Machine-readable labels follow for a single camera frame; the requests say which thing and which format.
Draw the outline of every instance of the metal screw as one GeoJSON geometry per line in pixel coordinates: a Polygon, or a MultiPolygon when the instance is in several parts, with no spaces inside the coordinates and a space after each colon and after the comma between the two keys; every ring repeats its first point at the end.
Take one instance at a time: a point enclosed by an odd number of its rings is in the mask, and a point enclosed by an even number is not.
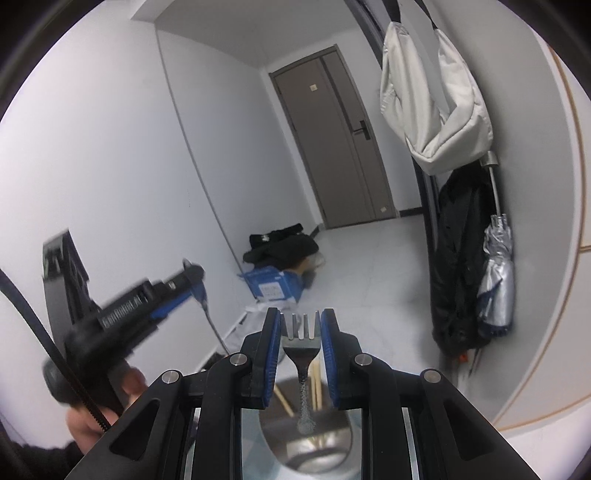
{"type": "Polygon", "coordinates": [[[360,353],[359,355],[355,356],[355,363],[365,367],[365,365],[369,365],[372,362],[372,358],[367,353],[360,353]]]}
{"type": "Polygon", "coordinates": [[[441,381],[441,374],[437,370],[427,370],[423,374],[423,377],[429,383],[439,383],[441,381]]]}
{"type": "Polygon", "coordinates": [[[232,365],[244,365],[246,363],[246,361],[248,360],[248,357],[246,355],[244,355],[244,353],[235,353],[234,355],[232,355],[230,357],[230,363],[232,365]]]}
{"type": "Polygon", "coordinates": [[[178,380],[178,372],[176,370],[168,370],[162,374],[161,378],[164,383],[175,383],[178,380]]]}

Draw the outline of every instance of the white bag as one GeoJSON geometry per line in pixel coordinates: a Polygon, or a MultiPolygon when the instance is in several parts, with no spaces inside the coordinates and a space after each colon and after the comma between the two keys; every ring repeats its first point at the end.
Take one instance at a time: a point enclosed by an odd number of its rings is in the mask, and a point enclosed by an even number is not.
{"type": "Polygon", "coordinates": [[[381,110],[429,175],[444,173],[491,148],[492,125],[482,94],[464,59],[439,29],[439,67],[450,113],[431,98],[423,62],[407,29],[390,23],[384,40],[381,110]]]}

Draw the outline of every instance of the gray door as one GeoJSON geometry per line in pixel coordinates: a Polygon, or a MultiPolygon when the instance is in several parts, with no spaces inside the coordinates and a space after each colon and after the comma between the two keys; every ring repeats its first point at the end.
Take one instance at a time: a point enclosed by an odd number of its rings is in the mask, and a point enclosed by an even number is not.
{"type": "Polygon", "coordinates": [[[326,226],[394,217],[369,119],[336,49],[273,77],[326,226]]]}

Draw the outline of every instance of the black cloth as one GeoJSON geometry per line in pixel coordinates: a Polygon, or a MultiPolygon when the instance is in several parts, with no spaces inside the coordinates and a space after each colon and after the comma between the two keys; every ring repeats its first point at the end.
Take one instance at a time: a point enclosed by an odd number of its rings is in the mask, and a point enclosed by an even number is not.
{"type": "Polygon", "coordinates": [[[304,233],[291,235],[283,240],[267,242],[265,245],[246,252],[242,259],[255,268],[273,266],[278,270],[295,267],[305,257],[318,251],[318,244],[304,233]]]}
{"type": "Polygon", "coordinates": [[[484,233],[495,213],[488,173],[478,162],[458,168],[439,194],[437,249],[431,273],[433,338],[455,358],[488,340],[478,335],[476,296],[485,270],[484,233]]]}
{"type": "Polygon", "coordinates": [[[19,445],[0,428],[0,478],[3,480],[64,480],[83,455],[71,442],[65,448],[19,445]]]}
{"type": "Polygon", "coordinates": [[[251,248],[255,249],[264,245],[268,245],[269,243],[280,242],[284,238],[287,238],[291,235],[297,235],[303,231],[304,227],[302,227],[301,223],[296,223],[295,225],[283,228],[282,230],[273,230],[272,232],[265,233],[264,235],[251,235],[249,236],[248,240],[251,244],[251,248]]]}

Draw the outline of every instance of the umbrella handle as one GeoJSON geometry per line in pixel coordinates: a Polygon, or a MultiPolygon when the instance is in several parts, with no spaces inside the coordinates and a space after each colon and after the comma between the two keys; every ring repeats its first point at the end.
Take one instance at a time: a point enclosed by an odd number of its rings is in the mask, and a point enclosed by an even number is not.
{"type": "Polygon", "coordinates": [[[501,216],[501,203],[499,201],[499,192],[496,189],[495,174],[492,171],[492,166],[488,167],[488,172],[491,174],[492,194],[495,196],[496,215],[501,216]]]}

